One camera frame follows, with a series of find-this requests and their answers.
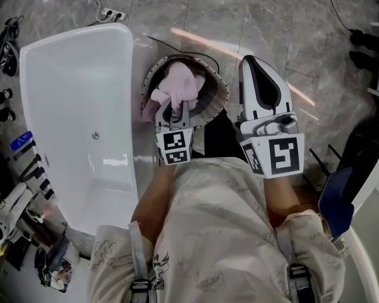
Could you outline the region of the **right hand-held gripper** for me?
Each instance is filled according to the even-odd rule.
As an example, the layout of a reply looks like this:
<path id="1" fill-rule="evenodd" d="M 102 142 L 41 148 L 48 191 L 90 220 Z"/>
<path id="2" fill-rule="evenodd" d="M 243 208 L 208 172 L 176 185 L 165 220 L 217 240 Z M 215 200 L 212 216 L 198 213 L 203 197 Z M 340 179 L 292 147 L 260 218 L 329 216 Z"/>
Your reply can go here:
<path id="1" fill-rule="evenodd" d="M 236 126 L 252 172 L 266 179 L 302 173 L 304 134 L 290 112 L 289 85 L 274 67 L 252 55 L 243 57 L 239 74 L 245 119 L 240 117 Z"/>

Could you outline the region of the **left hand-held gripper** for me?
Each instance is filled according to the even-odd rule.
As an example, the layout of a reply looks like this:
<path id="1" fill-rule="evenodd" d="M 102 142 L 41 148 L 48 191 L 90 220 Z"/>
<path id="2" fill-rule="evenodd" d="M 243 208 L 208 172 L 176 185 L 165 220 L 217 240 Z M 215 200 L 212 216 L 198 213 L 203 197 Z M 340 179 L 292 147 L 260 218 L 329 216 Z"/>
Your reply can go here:
<path id="1" fill-rule="evenodd" d="M 156 144 L 159 157 L 166 165 L 188 163 L 191 160 L 193 128 L 190 127 L 190 111 L 187 101 L 182 101 L 178 112 L 173 115 L 171 101 L 166 100 L 155 115 Z"/>

